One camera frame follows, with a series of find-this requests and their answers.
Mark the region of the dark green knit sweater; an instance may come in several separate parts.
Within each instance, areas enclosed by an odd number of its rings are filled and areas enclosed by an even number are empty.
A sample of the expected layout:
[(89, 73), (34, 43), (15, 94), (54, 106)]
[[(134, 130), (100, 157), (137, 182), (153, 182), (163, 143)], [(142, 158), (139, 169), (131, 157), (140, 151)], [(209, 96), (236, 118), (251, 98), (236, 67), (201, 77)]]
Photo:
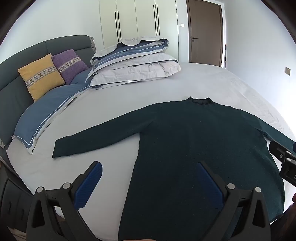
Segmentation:
[(293, 141), (258, 117), (189, 98), (156, 103), (56, 140), (53, 158), (82, 154), (139, 134), (119, 240), (200, 240), (218, 214), (198, 179), (205, 162), (240, 189), (260, 187), (270, 220), (283, 213), (285, 191), (266, 139)]

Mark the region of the folded grey blue duvet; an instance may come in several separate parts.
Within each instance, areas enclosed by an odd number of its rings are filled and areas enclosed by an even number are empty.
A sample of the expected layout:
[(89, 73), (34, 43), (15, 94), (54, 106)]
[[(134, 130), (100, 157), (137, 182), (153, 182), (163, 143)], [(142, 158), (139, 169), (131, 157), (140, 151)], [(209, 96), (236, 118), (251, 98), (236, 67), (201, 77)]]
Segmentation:
[(170, 77), (181, 71), (179, 61), (166, 53), (169, 41), (159, 37), (137, 37), (96, 52), (85, 79), (91, 88)]

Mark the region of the wall switch plate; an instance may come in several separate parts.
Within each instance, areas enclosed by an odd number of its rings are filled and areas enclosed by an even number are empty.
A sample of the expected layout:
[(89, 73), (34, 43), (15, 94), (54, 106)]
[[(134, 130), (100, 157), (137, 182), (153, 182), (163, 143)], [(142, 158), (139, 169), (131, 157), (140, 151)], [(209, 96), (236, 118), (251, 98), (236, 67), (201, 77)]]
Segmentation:
[(289, 69), (288, 67), (285, 68), (285, 73), (286, 73), (287, 75), (290, 75), (290, 69)]

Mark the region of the dark bedside cabinet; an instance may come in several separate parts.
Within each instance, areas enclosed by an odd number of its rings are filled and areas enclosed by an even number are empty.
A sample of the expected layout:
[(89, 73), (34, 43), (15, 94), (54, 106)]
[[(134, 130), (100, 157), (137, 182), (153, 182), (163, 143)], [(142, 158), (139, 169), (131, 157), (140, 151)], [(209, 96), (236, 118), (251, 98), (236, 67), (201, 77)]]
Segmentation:
[(33, 194), (23, 181), (5, 165), (1, 166), (1, 219), (21, 232), (26, 232)]

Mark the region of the purple throw pillow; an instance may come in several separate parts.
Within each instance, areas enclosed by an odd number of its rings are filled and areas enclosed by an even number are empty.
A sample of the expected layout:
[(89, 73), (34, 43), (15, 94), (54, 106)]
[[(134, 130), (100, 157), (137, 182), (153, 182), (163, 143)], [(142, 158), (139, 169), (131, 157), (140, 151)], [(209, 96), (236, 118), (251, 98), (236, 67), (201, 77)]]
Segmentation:
[(51, 58), (66, 84), (70, 84), (76, 75), (88, 69), (73, 49), (56, 54)]

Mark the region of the brown wooden door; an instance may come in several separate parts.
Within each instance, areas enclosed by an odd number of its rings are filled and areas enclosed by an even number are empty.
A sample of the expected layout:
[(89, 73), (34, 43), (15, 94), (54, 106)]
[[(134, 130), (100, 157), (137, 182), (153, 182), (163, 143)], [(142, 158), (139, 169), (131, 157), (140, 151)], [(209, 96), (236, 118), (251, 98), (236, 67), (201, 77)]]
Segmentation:
[(220, 1), (186, 1), (189, 62), (223, 66), (224, 7)]

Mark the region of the yellow throw pillow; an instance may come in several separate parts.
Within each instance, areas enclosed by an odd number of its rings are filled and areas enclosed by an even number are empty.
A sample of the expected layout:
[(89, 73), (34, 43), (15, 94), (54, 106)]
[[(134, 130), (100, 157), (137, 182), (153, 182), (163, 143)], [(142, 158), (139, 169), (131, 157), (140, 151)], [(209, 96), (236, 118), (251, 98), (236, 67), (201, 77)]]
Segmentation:
[(51, 89), (65, 84), (51, 57), (50, 53), (18, 69), (34, 102)]

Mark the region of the blue bed pillow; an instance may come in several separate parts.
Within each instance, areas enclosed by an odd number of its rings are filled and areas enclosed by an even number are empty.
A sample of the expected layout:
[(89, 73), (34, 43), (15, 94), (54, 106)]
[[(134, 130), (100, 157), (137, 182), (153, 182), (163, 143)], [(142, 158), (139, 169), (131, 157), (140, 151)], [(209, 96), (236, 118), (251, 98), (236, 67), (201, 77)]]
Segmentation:
[(33, 153), (37, 141), (50, 123), (65, 108), (89, 88), (87, 76), (90, 69), (77, 74), (70, 84), (53, 88), (35, 103), (30, 105), (16, 124), (12, 138), (23, 143), (29, 154)]

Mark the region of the white wardrobe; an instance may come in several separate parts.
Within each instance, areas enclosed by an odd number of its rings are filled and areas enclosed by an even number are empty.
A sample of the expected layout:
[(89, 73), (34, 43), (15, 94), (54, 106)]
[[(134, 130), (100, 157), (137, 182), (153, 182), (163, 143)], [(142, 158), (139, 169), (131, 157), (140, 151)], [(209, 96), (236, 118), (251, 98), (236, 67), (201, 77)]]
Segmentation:
[(104, 48), (125, 39), (160, 37), (169, 41), (168, 54), (180, 57), (177, 1), (99, 1)]

